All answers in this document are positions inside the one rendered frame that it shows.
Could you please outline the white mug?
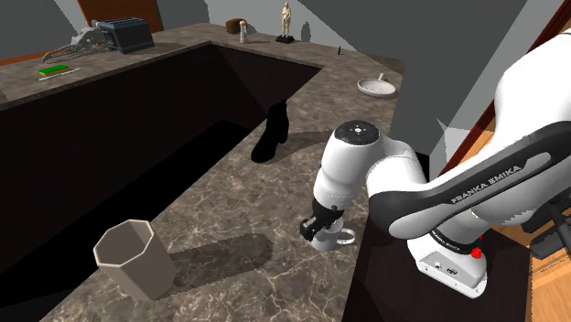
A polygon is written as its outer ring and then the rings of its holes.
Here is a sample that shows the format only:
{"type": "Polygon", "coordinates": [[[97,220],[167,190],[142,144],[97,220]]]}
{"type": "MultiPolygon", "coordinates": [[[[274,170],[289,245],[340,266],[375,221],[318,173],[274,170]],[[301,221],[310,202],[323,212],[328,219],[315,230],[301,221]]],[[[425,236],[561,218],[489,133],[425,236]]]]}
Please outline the white mug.
{"type": "Polygon", "coordinates": [[[328,229],[317,232],[310,244],[320,252],[329,252],[337,246],[352,244],[355,240],[356,232],[345,228],[343,219],[337,219],[328,229]]]}

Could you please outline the black boot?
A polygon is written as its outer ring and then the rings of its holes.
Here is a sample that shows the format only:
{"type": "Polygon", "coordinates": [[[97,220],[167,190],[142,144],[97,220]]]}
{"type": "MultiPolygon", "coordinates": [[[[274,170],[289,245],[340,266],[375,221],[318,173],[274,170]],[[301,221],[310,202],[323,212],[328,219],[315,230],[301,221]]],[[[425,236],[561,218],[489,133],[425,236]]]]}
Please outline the black boot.
{"type": "Polygon", "coordinates": [[[251,160],[255,163],[271,160],[275,156],[277,146],[286,142],[288,130],[287,102],[282,100],[268,109],[266,126],[251,152],[251,160]]]}

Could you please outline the dark robot stand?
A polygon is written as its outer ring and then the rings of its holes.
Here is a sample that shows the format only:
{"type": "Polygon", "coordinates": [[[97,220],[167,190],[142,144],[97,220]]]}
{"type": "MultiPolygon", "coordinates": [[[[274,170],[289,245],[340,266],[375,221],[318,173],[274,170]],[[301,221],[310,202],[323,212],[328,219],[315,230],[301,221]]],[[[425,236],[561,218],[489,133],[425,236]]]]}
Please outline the dark robot stand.
{"type": "Polygon", "coordinates": [[[489,230],[483,235],[488,283],[470,299],[419,272],[406,242],[369,220],[341,322],[526,322],[530,252],[489,230]]]}

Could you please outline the beige octagonal cup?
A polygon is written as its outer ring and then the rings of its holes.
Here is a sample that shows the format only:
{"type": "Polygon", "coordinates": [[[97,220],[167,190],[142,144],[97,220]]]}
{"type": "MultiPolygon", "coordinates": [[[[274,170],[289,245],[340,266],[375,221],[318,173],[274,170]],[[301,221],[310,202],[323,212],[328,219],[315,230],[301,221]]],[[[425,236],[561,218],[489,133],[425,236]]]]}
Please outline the beige octagonal cup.
{"type": "Polygon", "coordinates": [[[93,248],[98,267],[135,300],[152,301],[174,283],[177,268],[147,220],[108,229],[93,248]]]}

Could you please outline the beige human figurine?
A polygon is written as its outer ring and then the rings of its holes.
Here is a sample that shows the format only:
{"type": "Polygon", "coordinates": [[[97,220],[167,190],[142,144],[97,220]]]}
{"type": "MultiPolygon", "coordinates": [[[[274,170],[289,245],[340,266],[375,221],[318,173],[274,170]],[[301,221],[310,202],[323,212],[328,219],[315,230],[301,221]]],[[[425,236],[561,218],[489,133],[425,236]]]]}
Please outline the beige human figurine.
{"type": "Polygon", "coordinates": [[[288,2],[285,2],[285,5],[281,11],[281,34],[275,39],[277,42],[290,44],[295,41],[294,37],[289,34],[290,23],[291,7],[288,2]]]}

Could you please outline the black chair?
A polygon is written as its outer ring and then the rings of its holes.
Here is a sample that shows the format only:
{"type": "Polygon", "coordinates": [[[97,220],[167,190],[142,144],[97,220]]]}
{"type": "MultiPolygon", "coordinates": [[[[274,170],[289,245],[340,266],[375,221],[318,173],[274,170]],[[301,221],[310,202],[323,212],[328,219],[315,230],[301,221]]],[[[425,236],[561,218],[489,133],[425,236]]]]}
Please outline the black chair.
{"type": "Polygon", "coordinates": [[[529,249],[534,258],[543,260],[563,249],[571,255],[571,215],[564,215],[567,209],[571,209],[571,197],[552,199],[522,225],[524,232],[533,233],[551,224],[530,242],[529,249]]]}

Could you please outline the dark blue toaster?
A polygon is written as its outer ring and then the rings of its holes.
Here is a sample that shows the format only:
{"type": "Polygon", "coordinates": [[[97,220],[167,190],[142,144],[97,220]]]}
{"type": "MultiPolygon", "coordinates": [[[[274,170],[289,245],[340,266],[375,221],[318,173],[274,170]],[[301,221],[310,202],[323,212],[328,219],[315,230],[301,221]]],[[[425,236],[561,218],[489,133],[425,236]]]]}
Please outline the dark blue toaster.
{"type": "Polygon", "coordinates": [[[101,30],[104,44],[109,50],[118,50],[123,54],[145,48],[155,43],[149,24],[142,18],[125,17],[106,21],[92,20],[92,26],[101,30]]]}

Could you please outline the brown wooden door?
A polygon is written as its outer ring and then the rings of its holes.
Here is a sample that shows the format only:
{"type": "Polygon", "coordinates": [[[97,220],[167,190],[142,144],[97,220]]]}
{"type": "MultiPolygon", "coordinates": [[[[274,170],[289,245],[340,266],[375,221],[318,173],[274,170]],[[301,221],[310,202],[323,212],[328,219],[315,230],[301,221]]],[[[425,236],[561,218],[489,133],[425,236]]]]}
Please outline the brown wooden door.
{"type": "Polygon", "coordinates": [[[144,19],[152,33],[163,31],[163,22],[156,0],[77,0],[88,25],[92,20],[111,20],[124,17],[144,19]]]}

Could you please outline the grey bird skull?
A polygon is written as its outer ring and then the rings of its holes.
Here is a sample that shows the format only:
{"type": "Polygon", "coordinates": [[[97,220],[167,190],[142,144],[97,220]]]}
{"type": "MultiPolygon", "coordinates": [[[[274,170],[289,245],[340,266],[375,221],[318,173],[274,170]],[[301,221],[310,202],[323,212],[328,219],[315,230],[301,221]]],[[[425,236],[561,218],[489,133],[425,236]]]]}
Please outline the grey bird skull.
{"type": "Polygon", "coordinates": [[[42,58],[42,62],[45,63],[52,58],[76,54],[82,50],[97,47],[103,44],[104,41],[105,35],[98,27],[84,27],[77,36],[71,38],[68,45],[46,53],[42,58]]]}

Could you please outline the green and yellow sponge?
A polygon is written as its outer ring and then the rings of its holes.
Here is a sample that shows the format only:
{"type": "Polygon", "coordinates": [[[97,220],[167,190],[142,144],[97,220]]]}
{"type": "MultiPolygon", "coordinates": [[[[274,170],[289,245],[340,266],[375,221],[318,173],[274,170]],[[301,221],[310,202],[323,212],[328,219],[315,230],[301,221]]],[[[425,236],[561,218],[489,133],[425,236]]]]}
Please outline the green and yellow sponge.
{"type": "Polygon", "coordinates": [[[66,71],[69,71],[70,67],[66,66],[66,65],[56,65],[56,66],[51,66],[49,68],[45,68],[42,70],[38,70],[38,73],[42,76],[42,77],[48,77],[48,76],[53,76],[56,74],[60,74],[66,71]]]}

